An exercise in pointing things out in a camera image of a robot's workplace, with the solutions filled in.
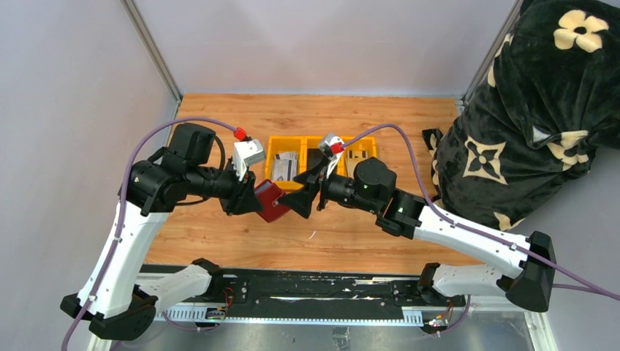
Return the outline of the red leather card holder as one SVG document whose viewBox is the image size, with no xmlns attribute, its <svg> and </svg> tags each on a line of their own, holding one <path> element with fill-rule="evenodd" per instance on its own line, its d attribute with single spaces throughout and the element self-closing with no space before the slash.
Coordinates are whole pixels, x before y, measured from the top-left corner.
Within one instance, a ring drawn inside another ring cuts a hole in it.
<svg viewBox="0 0 620 351">
<path fill-rule="evenodd" d="M 267 223 L 275 222 L 290 211 L 290 208 L 280 203 L 286 192 L 269 179 L 257 185 L 254 190 L 257 199 L 262 205 L 258 215 Z"/>
</svg>

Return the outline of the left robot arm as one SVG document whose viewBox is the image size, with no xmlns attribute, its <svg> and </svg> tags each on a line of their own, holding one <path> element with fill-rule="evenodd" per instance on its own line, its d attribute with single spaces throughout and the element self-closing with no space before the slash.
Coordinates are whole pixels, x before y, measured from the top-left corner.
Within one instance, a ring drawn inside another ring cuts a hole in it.
<svg viewBox="0 0 620 351">
<path fill-rule="evenodd" d="M 155 316 L 188 298 L 233 302 L 222 269 L 206 259 L 147 284 L 137 277 L 157 233 L 187 197 L 217 199 L 228 216 L 261 212 L 250 167 L 265 159 L 260 141 L 239 128 L 231 156 L 217 167 L 207 161 L 222 141 L 209 118 L 185 118 L 173 126 L 169 143 L 149 158 L 130 156 L 118 192 L 116 216 L 104 249 L 83 288 L 65 296 L 61 309 L 104 340 L 132 341 L 143 335 Z"/>
</svg>

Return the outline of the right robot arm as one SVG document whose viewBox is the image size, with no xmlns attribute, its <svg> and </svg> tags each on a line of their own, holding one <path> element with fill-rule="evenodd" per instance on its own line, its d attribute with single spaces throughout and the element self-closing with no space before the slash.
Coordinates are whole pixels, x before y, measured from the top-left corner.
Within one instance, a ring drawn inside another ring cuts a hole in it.
<svg viewBox="0 0 620 351">
<path fill-rule="evenodd" d="M 375 224 L 388 234 L 446 246 L 480 261 L 469 266 L 427 264 L 417 283 L 425 304 L 457 295 L 504 296 L 531 312 L 549 310 L 556 262 L 549 235 L 493 230 L 435 208 L 398 189 L 396 173 L 375 157 L 358 163 L 351 178 L 327 175 L 326 168 L 321 163 L 298 175 L 295 180 L 303 187 L 279 203 L 309 218 L 316 197 L 319 211 L 333 201 L 374 214 Z"/>
</svg>

